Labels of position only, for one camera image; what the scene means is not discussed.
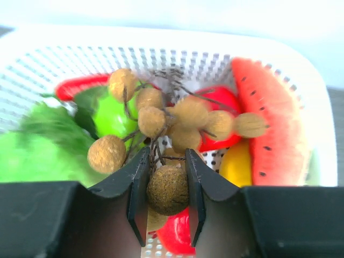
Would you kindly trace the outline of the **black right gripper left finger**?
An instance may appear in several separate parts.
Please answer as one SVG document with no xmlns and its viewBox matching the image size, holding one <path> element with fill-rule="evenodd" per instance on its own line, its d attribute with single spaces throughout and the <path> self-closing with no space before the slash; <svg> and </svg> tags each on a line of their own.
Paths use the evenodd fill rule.
<svg viewBox="0 0 344 258">
<path fill-rule="evenodd" d="M 140 257 L 150 150 L 85 188 L 76 181 L 1 184 L 1 257 Z"/>
</svg>

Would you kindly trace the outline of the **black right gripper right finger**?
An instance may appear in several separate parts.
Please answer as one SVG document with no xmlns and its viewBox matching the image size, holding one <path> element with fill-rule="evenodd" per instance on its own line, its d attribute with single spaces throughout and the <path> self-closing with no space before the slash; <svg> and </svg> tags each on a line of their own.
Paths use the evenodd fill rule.
<svg viewBox="0 0 344 258">
<path fill-rule="evenodd" d="M 185 152 L 197 257 L 343 257 L 342 187 L 239 188 Z"/>
</svg>

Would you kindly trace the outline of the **brown longan bunch toy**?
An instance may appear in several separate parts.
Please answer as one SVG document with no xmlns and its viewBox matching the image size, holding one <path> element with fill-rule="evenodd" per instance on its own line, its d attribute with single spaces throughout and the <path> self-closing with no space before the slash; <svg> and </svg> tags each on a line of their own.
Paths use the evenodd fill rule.
<svg viewBox="0 0 344 258">
<path fill-rule="evenodd" d="M 185 96 L 177 98 L 177 92 L 185 89 L 183 73 L 179 70 L 151 70 L 150 76 L 165 79 L 166 90 L 153 87 L 150 81 L 143 81 L 128 68 L 115 70 L 106 85 L 88 90 L 90 103 L 87 110 L 93 124 L 92 103 L 100 93 L 100 87 L 106 86 L 113 98 L 124 103 L 129 118 L 131 114 L 127 102 L 137 92 L 138 125 L 124 138 L 113 134 L 97 136 L 88 150 L 87 159 L 95 171 L 112 174 L 125 164 L 132 149 L 142 145 L 145 138 L 151 141 L 147 231 L 154 232 L 161 229 L 169 217 L 188 206 L 186 149 L 201 154 L 199 148 L 205 134 L 219 141 L 226 140 L 232 133 L 242 138 L 260 137 L 266 132 L 266 122 L 260 115 L 250 112 L 234 116 L 226 110 L 211 110 L 211 103 L 224 108 L 228 106 L 195 91 L 186 90 Z"/>
</svg>

